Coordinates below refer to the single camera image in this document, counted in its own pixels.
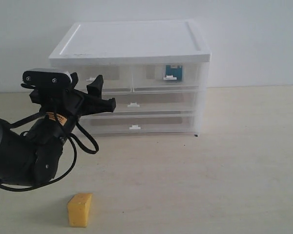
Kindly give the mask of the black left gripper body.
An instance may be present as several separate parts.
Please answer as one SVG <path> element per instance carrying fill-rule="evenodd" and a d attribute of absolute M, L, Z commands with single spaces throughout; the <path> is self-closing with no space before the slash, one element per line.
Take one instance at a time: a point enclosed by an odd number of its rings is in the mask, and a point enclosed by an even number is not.
<path fill-rule="evenodd" d="M 77 73 L 69 73 L 73 79 L 70 87 L 64 89 L 35 88 L 30 93 L 32 103 L 41 105 L 45 110 L 57 110 L 65 115 L 80 116 L 84 94 L 75 90 L 79 78 Z"/>

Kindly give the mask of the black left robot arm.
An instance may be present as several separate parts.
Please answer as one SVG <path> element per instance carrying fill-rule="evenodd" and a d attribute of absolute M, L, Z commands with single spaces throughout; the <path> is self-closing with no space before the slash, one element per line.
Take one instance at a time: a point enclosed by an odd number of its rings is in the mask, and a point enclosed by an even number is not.
<path fill-rule="evenodd" d="M 39 104 L 37 113 L 14 123 L 0 118 L 0 188 L 26 192 L 59 181 L 56 177 L 64 144 L 88 154 L 99 151 L 97 141 L 80 125 L 83 116 L 112 113 L 114 98 L 103 99 L 104 79 L 98 75 L 86 92 L 76 89 L 77 73 L 28 70 L 22 87 Z"/>

